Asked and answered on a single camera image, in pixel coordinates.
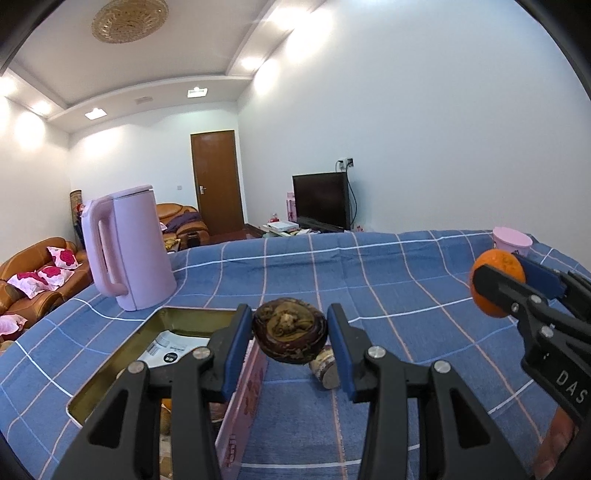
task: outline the bed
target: bed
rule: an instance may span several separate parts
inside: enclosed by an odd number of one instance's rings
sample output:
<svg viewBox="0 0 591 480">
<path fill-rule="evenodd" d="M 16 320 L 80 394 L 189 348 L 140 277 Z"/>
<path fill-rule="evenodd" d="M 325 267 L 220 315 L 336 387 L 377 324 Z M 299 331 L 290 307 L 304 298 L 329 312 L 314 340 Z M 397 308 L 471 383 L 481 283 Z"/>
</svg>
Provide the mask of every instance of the bed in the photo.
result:
<svg viewBox="0 0 591 480">
<path fill-rule="evenodd" d="M 405 361 L 445 358 L 458 370 L 530 466 L 554 401 L 521 370 L 523 344 L 510 317 L 474 305 L 469 270 L 492 247 L 487 231 L 401 235 L 336 233 L 256 239 L 171 255 L 177 291 L 164 304 L 230 308 L 292 296 L 323 311 L 340 303 L 352 325 Z M 531 258 L 589 275 L 534 242 Z M 0 357 L 0 430 L 37 479 L 50 479 L 78 432 L 71 396 L 155 309 L 124 312 L 91 286 L 37 323 Z M 408 478 L 418 471 L 410 404 Z M 366 405 L 326 391 L 307 366 L 271 361 L 240 480 L 355 479 Z"/>
</svg>

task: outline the wooden door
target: wooden door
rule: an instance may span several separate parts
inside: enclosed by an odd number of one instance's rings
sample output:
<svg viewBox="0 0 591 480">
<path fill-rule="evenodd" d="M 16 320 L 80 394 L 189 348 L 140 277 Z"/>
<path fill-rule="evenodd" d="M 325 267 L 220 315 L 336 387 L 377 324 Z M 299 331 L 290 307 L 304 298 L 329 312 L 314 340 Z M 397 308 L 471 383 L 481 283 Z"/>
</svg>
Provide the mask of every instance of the wooden door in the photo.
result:
<svg viewBox="0 0 591 480">
<path fill-rule="evenodd" d="M 234 131 L 191 135 L 197 204 L 210 235 L 244 229 Z"/>
</svg>

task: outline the kettle lid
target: kettle lid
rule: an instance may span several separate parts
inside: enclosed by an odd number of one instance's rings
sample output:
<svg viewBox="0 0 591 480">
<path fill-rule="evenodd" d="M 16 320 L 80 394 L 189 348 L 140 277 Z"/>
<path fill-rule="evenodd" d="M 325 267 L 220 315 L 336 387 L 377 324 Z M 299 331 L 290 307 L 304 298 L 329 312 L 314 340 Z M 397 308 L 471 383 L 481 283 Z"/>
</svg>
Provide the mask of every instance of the kettle lid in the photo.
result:
<svg viewBox="0 0 591 480">
<path fill-rule="evenodd" d="M 120 192 L 109 193 L 107 196 L 111 197 L 113 200 L 119 199 L 122 197 L 129 197 L 131 195 L 135 195 L 137 193 L 147 192 L 152 190 L 154 187 L 152 185 L 142 185 L 141 187 L 133 187 L 127 190 L 121 190 Z"/>
</svg>

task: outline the kettle handle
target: kettle handle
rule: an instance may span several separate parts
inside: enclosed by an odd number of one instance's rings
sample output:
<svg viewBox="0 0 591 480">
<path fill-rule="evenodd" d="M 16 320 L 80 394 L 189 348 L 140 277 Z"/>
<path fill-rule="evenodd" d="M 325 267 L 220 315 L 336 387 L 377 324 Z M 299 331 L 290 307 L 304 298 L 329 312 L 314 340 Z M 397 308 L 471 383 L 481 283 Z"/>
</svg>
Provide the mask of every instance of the kettle handle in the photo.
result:
<svg viewBox="0 0 591 480">
<path fill-rule="evenodd" d="M 113 199 L 103 197 L 93 200 L 83 212 L 83 231 L 89 236 L 86 241 L 86 253 L 92 268 L 92 276 L 96 288 L 103 294 L 111 297 L 127 295 L 129 290 L 122 283 L 113 283 L 109 278 L 105 258 L 112 255 L 108 245 L 104 245 L 100 237 L 99 222 L 108 220 L 113 214 Z"/>
</svg>

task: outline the orange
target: orange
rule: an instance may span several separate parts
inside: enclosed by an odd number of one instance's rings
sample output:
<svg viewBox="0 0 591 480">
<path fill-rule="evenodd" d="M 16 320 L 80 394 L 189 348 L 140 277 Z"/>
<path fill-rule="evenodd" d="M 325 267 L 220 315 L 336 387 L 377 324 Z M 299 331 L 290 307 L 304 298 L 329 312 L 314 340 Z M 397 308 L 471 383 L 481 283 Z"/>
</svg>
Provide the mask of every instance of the orange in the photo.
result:
<svg viewBox="0 0 591 480">
<path fill-rule="evenodd" d="M 484 252 L 481 256 L 479 256 L 476 259 L 474 266 L 472 267 L 472 271 L 470 272 L 470 291 L 472 292 L 472 298 L 474 299 L 474 303 L 476 303 L 478 308 L 480 308 L 484 313 L 486 313 L 490 317 L 506 317 L 506 312 L 501 310 L 491 301 L 485 299 L 474 288 L 474 284 L 472 283 L 474 270 L 483 265 L 490 265 L 491 267 L 495 267 L 497 270 L 501 270 L 503 273 L 509 275 L 510 277 L 513 277 L 517 281 L 525 282 L 525 272 L 523 271 L 523 267 L 521 267 L 519 260 L 517 260 L 514 255 L 511 255 L 509 252 L 506 252 L 504 250 L 494 248 L 492 250 Z"/>
</svg>

